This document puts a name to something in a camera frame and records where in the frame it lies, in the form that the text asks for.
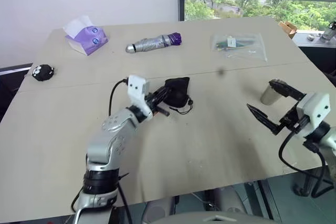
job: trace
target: wooden table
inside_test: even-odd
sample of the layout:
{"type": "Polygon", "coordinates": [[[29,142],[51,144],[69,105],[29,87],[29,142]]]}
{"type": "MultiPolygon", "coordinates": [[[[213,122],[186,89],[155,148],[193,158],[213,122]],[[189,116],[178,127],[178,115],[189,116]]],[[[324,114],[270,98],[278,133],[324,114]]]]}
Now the wooden table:
{"type": "MultiPolygon", "coordinates": [[[[277,121],[294,105],[291,98],[272,106],[260,103],[270,79],[280,78],[302,92],[330,93],[336,108],[334,86],[270,18],[104,30],[110,41],[88,57],[71,50],[62,31],[53,31],[34,65],[54,66],[55,76],[45,82],[27,76],[12,101],[0,124],[0,222],[71,213],[87,143],[107,117],[111,88],[129,74],[148,78],[152,91],[165,79],[189,76],[194,100],[187,115],[172,111],[143,123],[127,146],[120,173],[130,172],[122,180],[129,204],[293,172],[277,156],[288,131],[273,136],[246,107],[255,105],[277,121]],[[182,34],[180,46],[133,55],[124,51],[130,42],[174,31],[182,34]],[[231,32],[260,32],[268,62],[212,52],[211,35],[231,32]]],[[[118,87],[112,112],[129,105],[126,90],[118,87]]],[[[326,121],[336,126],[336,110],[326,121]]],[[[302,142],[294,138],[285,159],[301,169],[319,166],[302,142]]]]}

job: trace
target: green foliage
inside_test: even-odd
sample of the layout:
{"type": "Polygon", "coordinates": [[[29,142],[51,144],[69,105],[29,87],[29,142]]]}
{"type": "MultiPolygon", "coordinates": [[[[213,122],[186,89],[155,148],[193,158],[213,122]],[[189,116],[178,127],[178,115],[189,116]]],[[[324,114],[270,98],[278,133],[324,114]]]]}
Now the green foliage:
{"type": "Polygon", "coordinates": [[[184,2],[185,20],[212,19],[214,11],[207,7],[204,1],[186,0],[184,2]]]}
{"type": "Polygon", "coordinates": [[[290,21],[305,30],[325,30],[336,17],[335,2],[289,1],[289,0],[186,0],[185,17],[192,19],[210,19],[214,17],[254,17],[271,16],[276,21],[290,21]],[[239,14],[233,11],[223,12],[221,5],[240,8],[239,14]]]}

